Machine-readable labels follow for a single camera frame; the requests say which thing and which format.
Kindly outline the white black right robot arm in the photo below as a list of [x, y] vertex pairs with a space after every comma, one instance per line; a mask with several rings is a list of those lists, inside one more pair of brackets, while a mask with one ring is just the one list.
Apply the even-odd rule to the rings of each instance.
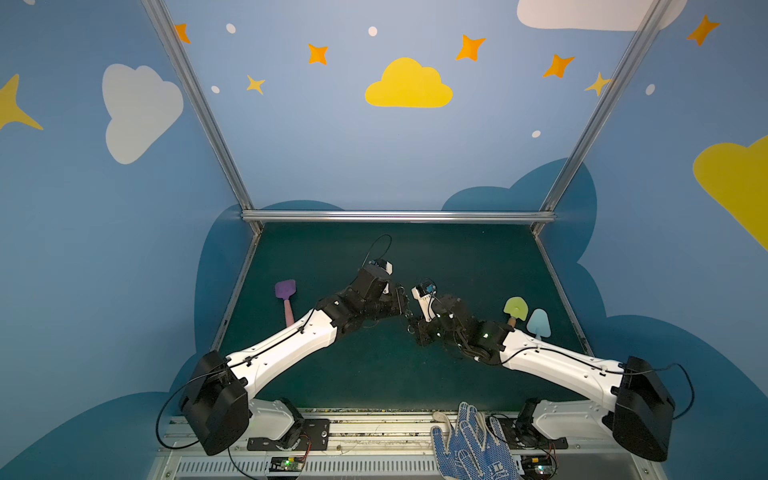
[[655, 368], [641, 358], [624, 362], [551, 345], [508, 324], [477, 319], [452, 295], [415, 291], [421, 315], [417, 341], [452, 342], [470, 359], [537, 376], [583, 396], [583, 416], [630, 453], [653, 462], [668, 458], [675, 402]]

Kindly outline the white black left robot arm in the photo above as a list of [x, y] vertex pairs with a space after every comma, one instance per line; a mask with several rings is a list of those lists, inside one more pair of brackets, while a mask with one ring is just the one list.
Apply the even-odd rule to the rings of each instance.
[[364, 322], [406, 314], [408, 299], [392, 280], [385, 259], [366, 263], [342, 291], [321, 299], [295, 324], [227, 356], [212, 351], [195, 367], [179, 408], [205, 453], [215, 456], [250, 427], [255, 436], [290, 449], [300, 442], [305, 418], [287, 399], [257, 394], [293, 365], [359, 330]]

